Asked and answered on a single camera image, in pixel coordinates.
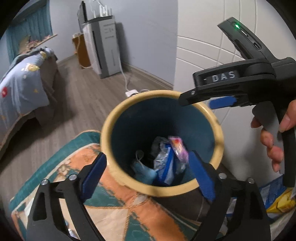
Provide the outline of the right human hand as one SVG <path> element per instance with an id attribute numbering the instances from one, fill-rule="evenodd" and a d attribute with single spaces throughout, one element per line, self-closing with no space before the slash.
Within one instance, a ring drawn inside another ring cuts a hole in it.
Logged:
<path id="1" fill-rule="evenodd" d="M 261 132 L 268 132 L 260 138 L 262 144 L 267 147 L 268 157 L 275 163 L 275 172 L 285 174 L 285 157 L 284 157 L 284 144 L 282 133 L 279 131 L 280 122 L 285 114 L 284 111 L 276 112 L 273 104 L 270 101 L 260 102 L 252 109 L 254 115 L 251 122 L 252 128 L 262 126 Z"/>

